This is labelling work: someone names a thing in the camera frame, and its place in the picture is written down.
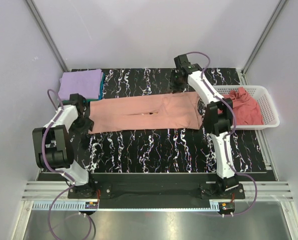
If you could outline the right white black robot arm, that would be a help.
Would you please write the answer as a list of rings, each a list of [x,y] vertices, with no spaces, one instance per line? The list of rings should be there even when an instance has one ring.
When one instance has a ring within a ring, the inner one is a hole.
[[[175,57],[174,63],[176,69],[171,73],[171,81],[177,85],[187,83],[205,105],[203,127],[213,141],[217,164],[217,179],[210,194],[227,198],[239,185],[230,145],[230,136],[236,128],[233,102],[217,92],[205,76],[206,68],[192,64],[187,54]]]

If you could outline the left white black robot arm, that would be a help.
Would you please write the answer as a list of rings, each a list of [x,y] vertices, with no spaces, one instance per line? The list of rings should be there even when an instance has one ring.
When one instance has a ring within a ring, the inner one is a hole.
[[[60,174],[70,191],[79,197],[91,198],[96,194],[95,180],[74,159],[69,130],[86,134],[93,129],[89,118],[89,105],[80,94],[71,94],[60,102],[55,116],[43,127],[32,132],[37,166]]]

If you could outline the pink printed t shirt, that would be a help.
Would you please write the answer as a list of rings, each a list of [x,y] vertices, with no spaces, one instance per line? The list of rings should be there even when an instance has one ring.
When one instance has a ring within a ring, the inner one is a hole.
[[[202,126],[195,92],[154,94],[102,99],[90,104],[91,134]]]

